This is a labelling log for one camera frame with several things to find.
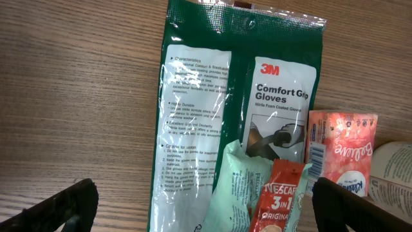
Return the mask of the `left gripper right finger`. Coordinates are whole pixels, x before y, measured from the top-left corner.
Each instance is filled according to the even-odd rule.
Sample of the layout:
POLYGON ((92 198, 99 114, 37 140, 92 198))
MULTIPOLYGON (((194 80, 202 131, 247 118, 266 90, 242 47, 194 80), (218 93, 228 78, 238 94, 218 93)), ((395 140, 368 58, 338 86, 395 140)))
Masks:
POLYGON ((321 177, 312 204, 319 232, 411 232, 411 224, 321 177))

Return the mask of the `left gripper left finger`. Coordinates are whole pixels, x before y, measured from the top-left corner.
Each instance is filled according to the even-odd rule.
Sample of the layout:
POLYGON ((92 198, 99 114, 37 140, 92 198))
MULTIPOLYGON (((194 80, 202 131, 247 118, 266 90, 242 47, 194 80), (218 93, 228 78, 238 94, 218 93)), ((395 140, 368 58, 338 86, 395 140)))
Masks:
POLYGON ((5 232, 90 232, 98 208, 98 191, 91 179, 84 179, 8 220, 5 232))

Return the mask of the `green lid seasoning jar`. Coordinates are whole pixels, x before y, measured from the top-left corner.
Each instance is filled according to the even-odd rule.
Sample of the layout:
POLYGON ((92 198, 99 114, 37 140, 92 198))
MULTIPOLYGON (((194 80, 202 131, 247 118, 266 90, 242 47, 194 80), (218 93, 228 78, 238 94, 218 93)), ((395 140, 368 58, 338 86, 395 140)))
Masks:
POLYGON ((384 209, 411 223, 411 144, 389 142, 372 155, 368 195, 384 209))

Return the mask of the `red Nescafe coffee stick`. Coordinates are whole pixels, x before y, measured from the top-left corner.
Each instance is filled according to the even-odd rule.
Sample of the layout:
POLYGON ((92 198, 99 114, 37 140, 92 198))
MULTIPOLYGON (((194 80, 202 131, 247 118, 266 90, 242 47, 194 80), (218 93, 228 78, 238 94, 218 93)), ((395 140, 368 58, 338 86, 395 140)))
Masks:
POLYGON ((276 159, 269 181, 263 185, 249 227, 250 232, 295 231, 306 183, 303 163, 276 159))

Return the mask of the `pink Kleenex tissue pack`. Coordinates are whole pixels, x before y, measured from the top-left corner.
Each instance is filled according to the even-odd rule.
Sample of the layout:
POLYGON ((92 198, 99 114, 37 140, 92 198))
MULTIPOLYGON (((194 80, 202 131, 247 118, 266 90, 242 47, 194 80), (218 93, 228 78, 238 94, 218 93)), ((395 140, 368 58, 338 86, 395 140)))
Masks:
POLYGON ((312 167, 308 171, 308 196, 313 195, 320 177, 360 197, 368 195, 377 121, 374 113, 309 112, 305 162, 312 167))

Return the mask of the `mint green wipes sachet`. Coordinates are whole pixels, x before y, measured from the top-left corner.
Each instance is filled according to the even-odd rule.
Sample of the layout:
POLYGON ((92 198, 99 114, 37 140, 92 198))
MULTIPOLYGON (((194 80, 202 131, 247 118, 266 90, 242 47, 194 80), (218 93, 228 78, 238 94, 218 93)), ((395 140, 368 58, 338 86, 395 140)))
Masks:
MULTIPOLYGON (((202 231, 249 231, 261 190, 269 181, 275 160, 249 157, 238 140, 227 144, 202 231)), ((305 165, 308 169, 304 172, 304 193, 311 168, 311 164, 305 165)))

